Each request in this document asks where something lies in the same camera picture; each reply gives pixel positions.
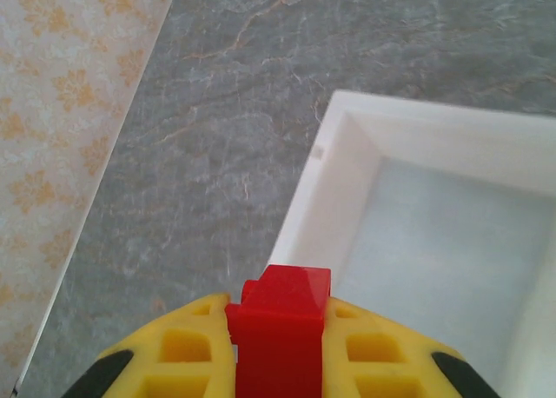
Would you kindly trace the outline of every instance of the black rubber pad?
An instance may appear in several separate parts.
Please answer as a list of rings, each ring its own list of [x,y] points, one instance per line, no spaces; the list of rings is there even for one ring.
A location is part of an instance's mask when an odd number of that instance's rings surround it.
[[[434,352],[432,356],[462,398],[500,398],[469,363],[442,352]]]
[[[133,357],[121,350],[96,361],[62,398],[102,398]]]

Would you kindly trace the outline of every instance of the red block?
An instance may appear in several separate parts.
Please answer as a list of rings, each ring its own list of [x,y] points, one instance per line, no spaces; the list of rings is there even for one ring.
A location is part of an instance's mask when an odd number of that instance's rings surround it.
[[[321,398],[330,269],[269,265],[226,307],[237,398]]]

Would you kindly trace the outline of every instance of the floral wallpaper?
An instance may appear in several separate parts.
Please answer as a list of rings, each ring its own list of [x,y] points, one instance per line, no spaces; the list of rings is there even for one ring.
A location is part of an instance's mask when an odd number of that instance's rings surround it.
[[[0,0],[0,395],[21,374],[171,0]]]

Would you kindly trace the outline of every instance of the white plastic box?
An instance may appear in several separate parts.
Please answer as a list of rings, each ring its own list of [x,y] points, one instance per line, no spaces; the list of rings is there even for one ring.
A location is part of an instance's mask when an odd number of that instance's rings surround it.
[[[271,263],[556,397],[556,121],[336,91]]]

